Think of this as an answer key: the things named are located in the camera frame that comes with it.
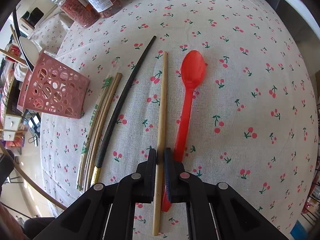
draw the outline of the wooden stick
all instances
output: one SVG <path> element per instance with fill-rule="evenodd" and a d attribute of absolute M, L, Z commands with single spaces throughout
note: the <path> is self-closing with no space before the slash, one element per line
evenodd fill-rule
<path fill-rule="evenodd" d="M 3 144 L 0 142 L 0 148 L 2 150 L 2 152 L 4 153 L 4 155 L 7 155 L 10 160 L 13 163 L 14 168 L 17 170 L 17 172 L 19 172 L 19 174 L 21 175 L 21 177 L 23 177 L 26 182 L 28 182 L 30 184 L 31 187 L 33 187 L 36 191 L 38 191 L 42 196 L 44 196 L 47 200 L 49 200 L 52 204 L 56 205 L 57 207 L 61 208 L 62 210 L 66 210 L 67 208 L 62 205 L 61 203 L 59 203 L 58 201 L 56 201 L 53 197 L 51 197 L 49 194 L 47 194 L 44 190 L 42 190 L 36 183 L 34 183 L 32 181 L 32 179 L 30 179 L 27 174 L 24 173 L 24 171 L 20 168 L 20 166 L 14 161 L 14 159 L 12 159 L 12 157 L 10 156 L 10 154 L 7 152 L 7 150 L 4 148 Z"/>
<path fill-rule="evenodd" d="M 161 96 L 158 121 L 158 139 L 157 139 L 157 166 L 156 166 L 156 183 L 155 195 L 153 199 L 153 223 L 152 235 L 157 236 L 160 226 L 161 212 L 161 194 L 163 180 L 163 152 L 165 146 L 165 121 L 166 121 L 166 106 L 167 106 L 167 70 L 168 70 L 168 52 L 163 52 L 163 67 L 161 78 Z"/>
<path fill-rule="evenodd" d="M 106 93 L 108 92 L 110 88 L 110 83 L 112 81 L 112 77 L 109 75 L 106 77 L 106 79 L 103 82 L 99 97 L 97 99 L 97 102 L 94 106 L 94 110 L 92 112 L 91 120 L 89 123 L 89 131 L 87 133 L 87 136 L 84 140 L 83 147 L 81 150 L 81 156 L 80 156 L 80 162 L 79 162 L 79 168 L 78 168 L 78 175 L 77 175 L 77 183 L 76 183 L 76 189 L 82 190 L 82 185 L 83 185 L 83 176 L 84 176 L 84 166 L 85 162 L 87 160 L 87 155 L 88 155 L 88 150 L 90 146 L 90 141 L 91 141 L 91 136 L 92 132 L 95 127 L 95 123 L 97 121 L 97 116 L 99 115 L 99 110 L 101 108 L 101 103 L 103 99 L 106 96 Z"/>
<path fill-rule="evenodd" d="M 14 42 L 17 43 L 18 46 L 19 46 L 17 34 L 16 34 L 16 31 L 14 30 L 14 28 L 12 27 L 12 24 L 10 24 L 10 29 L 11 29 L 11 32 L 12 32 L 12 36 L 13 36 Z"/>
<path fill-rule="evenodd" d="M 5 51 L 5 50 L 3 50 L 3 49 L 0 49 L 0 52 L 2 52 L 3 54 L 5 54 L 5 55 L 8 56 L 9 58 L 12 58 L 12 59 L 14 59 L 15 61 L 21 63 L 22 65 L 27 66 L 27 62 L 26 62 L 24 59 L 22 59 L 22 58 L 20 58 L 20 57 L 17 57 L 17 56 L 15 56 L 15 55 L 11 54 L 10 52 Z"/>
<path fill-rule="evenodd" d="M 104 126 L 104 123 L 105 123 L 105 120 L 106 120 L 110 105 L 112 103 L 113 94 L 116 92 L 116 89 L 117 89 L 117 87 L 119 85 L 119 82 L 120 82 L 121 78 L 122 78 L 122 74 L 121 73 L 117 73 L 116 77 L 115 77 L 115 82 L 113 83 L 113 86 L 111 87 L 109 98 L 106 101 L 105 107 L 104 107 L 103 112 L 102 112 L 102 118 L 101 118 L 100 123 L 99 123 L 97 136 L 96 136 L 96 139 L 95 139 L 94 144 L 93 144 L 92 156 L 91 156 L 91 159 L 90 159 L 90 162 L 89 162 L 89 166 L 88 166 L 89 173 L 88 173 L 88 178 L 87 178 L 86 190 L 88 190 L 89 187 L 91 187 L 93 184 L 95 184 L 97 182 L 96 178 L 92 178 L 92 174 L 93 174 L 93 167 L 94 167 L 94 163 L 95 163 L 97 148 L 98 148 L 98 145 L 99 145 L 100 133 L 101 133 L 102 128 Z"/>
<path fill-rule="evenodd" d="M 90 161 L 91 161 L 91 158 L 92 158 L 93 145 L 96 142 L 96 140 L 100 138 L 100 134 L 98 136 L 99 124 L 101 122 L 101 119 L 102 119 L 102 116 L 103 116 L 103 113 L 104 113 L 104 108 L 105 108 L 106 103 L 108 101 L 108 98 L 110 96 L 110 93 L 111 93 L 112 87 L 113 87 L 113 85 L 115 83 L 117 75 L 118 75 L 118 73 L 116 74 L 115 78 L 113 78 L 112 83 L 110 85 L 110 89 L 108 90 L 105 98 L 103 99 L 103 103 L 102 103 L 101 108 L 100 108 L 101 111 L 100 111 L 98 120 L 96 122 L 96 125 L 94 127 L 95 129 L 93 131 L 93 135 L 92 135 L 92 138 L 91 138 L 91 142 L 92 143 L 90 144 L 89 153 L 88 153 L 87 161 L 86 161 L 86 164 L 85 164 L 83 192 L 86 192 L 88 190 L 88 185 L 90 185 L 90 181 L 88 181 L 89 180 L 88 174 L 90 174 Z"/>

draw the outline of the white drawer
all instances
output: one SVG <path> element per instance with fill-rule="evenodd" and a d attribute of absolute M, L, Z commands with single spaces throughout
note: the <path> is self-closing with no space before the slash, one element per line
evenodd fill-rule
<path fill-rule="evenodd" d="M 18 130 L 20 120 L 21 120 L 21 117 L 19 116 L 6 114 L 4 118 L 4 130 L 11 130 L 11 131 Z"/>
<path fill-rule="evenodd" d="M 15 131 L 3 131 L 3 140 L 4 141 L 13 141 L 15 134 L 16 134 Z"/>

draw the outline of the metal screw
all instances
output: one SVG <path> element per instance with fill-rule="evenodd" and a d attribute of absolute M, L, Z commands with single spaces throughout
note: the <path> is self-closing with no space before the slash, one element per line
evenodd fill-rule
<path fill-rule="evenodd" d="M 225 183 L 225 182 L 220 182 L 218 184 L 218 187 L 221 188 L 221 189 L 227 189 L 228 188 L 228 184 Z"/>
<path fill-rule="evenodd" d="M 140 179 L 140 178 L 141 178 L 141 174 L 135 172 L 135 173 L 133 173 L 133 174 L 131 175 L 131 178 L 133 178 L 133 179 Z"/>
<path fill-rule="evenodd" d="M 101 183 L 97 183 L 93 186 L 94 190 L 102 190 L 103 189 L 103 185 Z"/>
<path fill-rule="evenodd" d="M 190 174 L 187 172 L 182 172 L 182 173 L 180 173 L 180 177 L 182 179 L 188 179 L 190 177 Z"/>

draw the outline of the black chopstick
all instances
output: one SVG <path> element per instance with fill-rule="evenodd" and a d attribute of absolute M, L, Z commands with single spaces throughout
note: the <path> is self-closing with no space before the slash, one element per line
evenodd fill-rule
<path fill-rule="evenodd" d="M 113 111 L 113 114 L 111 116 L 111 119 L 110 119 L 110 122 L 109 122 L 109 125 L 108 125 L 108 128 L 106 130 L 106 133 L 104 135 L 104 138 L 103 138 L 103 141 L 102 141 L 102 144 L 101 144 L 101 147 L 100 147 L 100 150 L 99 150 L 99 153 L 98 153 L 98 157 L 97 157 L 97 160 L 96 160 L 96 165 L 94 167 L 94 172 L 93 172 L 93 175 L 92 175 L 92 184 L 93 185 L 94 183 L 97 182 L 98 180 L 98 177 L 99 177 L 99 173 L 100 173 L 100 169 L 102 167 L 102 163 L 103 163 L 103 159 L 104 159 L 104 156 L 106 155 L 106 150 L 108 148 L 108 144 L 109 144 L 109 141 L 110 141 L 110 138 L 111 138 L 111 135 L 112 135 L 112 131 L 113 131 L 113 128 L 115 127 L 115 124 L 116 124 L 116 121 L 117 121 L 117 118 L 118 118 L 118 115 L 120 114 L 120 111 L 121 111 L 121 108 L 124 104 L 124 101 L 128 95 L 128 92 L 129 92 L 129 89 L 131 87 L 131 84 L 133 82 L 133 80 L 135 79 L 144 59 L 146 58 L 153 42 L 155 41 L 156 39 L 156 36 L 153 36 L 152 40 L 149 42 L 148 46 L 146 47 L 146 49 L 144 50 L 144 52 L 142 53 L 139 61 L 137 62 L 134 70 L 132 71 L 122 93 L 121 93 L 121 96 L 118 100 L 118 103 L 116 105 L 116 108 L 114 109 Z"/>

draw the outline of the tablecloth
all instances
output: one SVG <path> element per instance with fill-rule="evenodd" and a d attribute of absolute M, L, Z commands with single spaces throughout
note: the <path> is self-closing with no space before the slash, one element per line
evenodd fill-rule
<path fill-rule="evenodd" d="M 79 120 L 43 114 L 45 190 L 68 206 L 94 104 L 108 74 L 123 73 L 108 120 L 146 45 L 157 36 L 121 109 L 100 181 L 119 182 L 156 147 L 163 51 L 168 58 L 166 146 L 174 148 L 184 86 L 180 66 L 196 49 L 206 73 L 195 90 L 185 169 L 225 181 L 284 234 L 306 200 L 317 155 L 313 88 L 292 36 L 265 0 L 122 0 L 123 9 L 87 29 L 74 23 L 57 59 L 89 77 Z M 55 215 L 59 211 L 52 206 Z M 151 236 L 152 204 L 137 203 L 133 239 L 187 239 L 186 211 L 174 204 Z"/>

